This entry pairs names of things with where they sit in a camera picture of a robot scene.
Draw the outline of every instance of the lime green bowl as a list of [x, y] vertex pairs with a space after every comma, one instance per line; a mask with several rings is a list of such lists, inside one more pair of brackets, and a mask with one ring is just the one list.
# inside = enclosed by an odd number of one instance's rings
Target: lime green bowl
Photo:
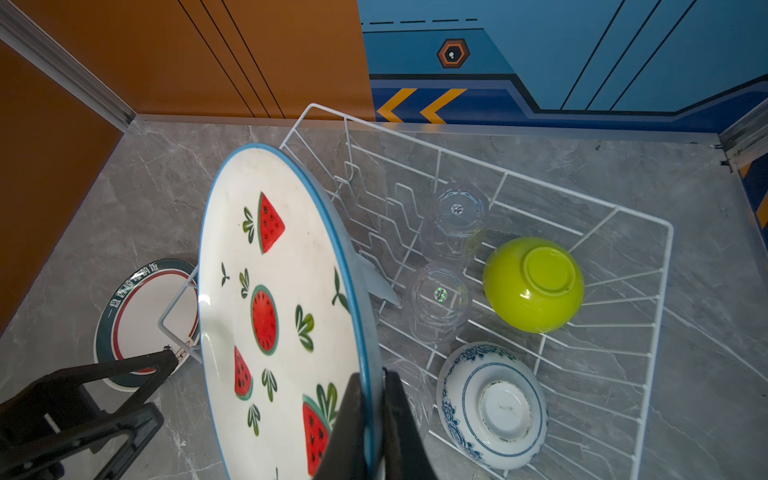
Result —
[[518, 238], [501, 245], [488, 258], [482, 281], [496, 313], [525, 332], [560, 328], [584, 299], [584, 277], [576, 260], [544, 238]]

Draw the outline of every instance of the watermelon slice illustration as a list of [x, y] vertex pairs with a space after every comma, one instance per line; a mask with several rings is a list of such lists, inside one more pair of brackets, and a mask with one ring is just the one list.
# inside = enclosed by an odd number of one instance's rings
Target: watermelon slice illustration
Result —
[[286, 231], [283, 219], [275, 211], [264, 193], [259, 196], [259, 248], [261, 253], [270, 251], [280, 235]]
[[235, 395], [240, 400], [248, 400], [253, 392], [253, 377], [243, 356], [235, 347]]
[[277, 308], [272, 293], [264, 285], [253, 289], [251, 308], [251, 325], [253, 335], [259, 348], [267, 355], [272, 355], [277, 347], [277, 337], [280, 333], [277, 323]]
[[304, 436], [306, 440], [306, 469], [310, 476], [317, 473], [323, 455], [328, 448], [333, 424], [336, 422], [336, 400], [338, 394], [336, 387], [328, 384], [328, 396], [323, 391], [323, 386], [317, 386], [317, 400], [315, 403], [310, 397], [304, 395], [302, 416], [304, 418]]

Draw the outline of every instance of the porcelain bowl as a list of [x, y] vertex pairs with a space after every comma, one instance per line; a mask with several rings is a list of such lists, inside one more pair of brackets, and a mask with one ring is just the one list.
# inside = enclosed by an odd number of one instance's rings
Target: porcelain bowl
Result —
[[544, 391], [506, 348], [464, 345], [445, 361], [437, 384], [442, 426], [470, 458], [511, 470], [541, 450], [548, 430]]

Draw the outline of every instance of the upside-down glass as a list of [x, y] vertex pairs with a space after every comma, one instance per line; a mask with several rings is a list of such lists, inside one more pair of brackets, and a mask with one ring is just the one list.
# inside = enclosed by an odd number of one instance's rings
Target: upside-down glass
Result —
[[422, 224], [422, 251], [430, 260], [464, 264], [485, 233], [486, 197], [472, 186], [451, 183], [439, 191]]
[[450, 266], [429, 263], [413, 278], [403, 306], [411, 333], [430, 346], [451, 342], [467, 320], [471, 301], [463, 275]]
[[424, 440], [429, 434], [432, 405], [435, 403], [434, 389], [427, 382], [427, 375], [413, 362], [394, 358], [384, 362], [384, 368], [400, 375], [402, 389], [406, 393], [413, 414], [413, 422]]

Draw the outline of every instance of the wire dish rack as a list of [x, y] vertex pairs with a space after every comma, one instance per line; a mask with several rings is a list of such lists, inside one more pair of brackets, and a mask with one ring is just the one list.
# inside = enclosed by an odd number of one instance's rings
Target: wire dish rack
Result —
[[[305, 128], [302, 122], [312, 109], [321, 110], [314, 114], [324, 118], [343, 119], [344, 130]], [[448, 140], [442, 135], [431, 139]], [[488, 198], [491, 230], [463, 270], [473, 297], [467, 326], [441, 351], [410, 335], [400, 308], [373, 299], [382, 356], [414, 362], [429, 376], [434, 392], [440, 368], [455, 348], [475, 341], [506, 346], [545, 389], [549, 433], [526, 467], [494, 470], [453, 445], [433, 405], [425, 448], [438, 477], [637, 478], [672, 248], [669, 222], [318, 104], [306, 108], [280, 149], [313, 172], [359, 253], [400, 296], [414, 271], [428, 262], [420, 251], [419, 231], [432, 194], [460, 180]], [[584, 274], [578, 314], [547, 334], [509, 326], [488, 305], [482, 289], [490, 253], [523, 236], [566, 246]]]

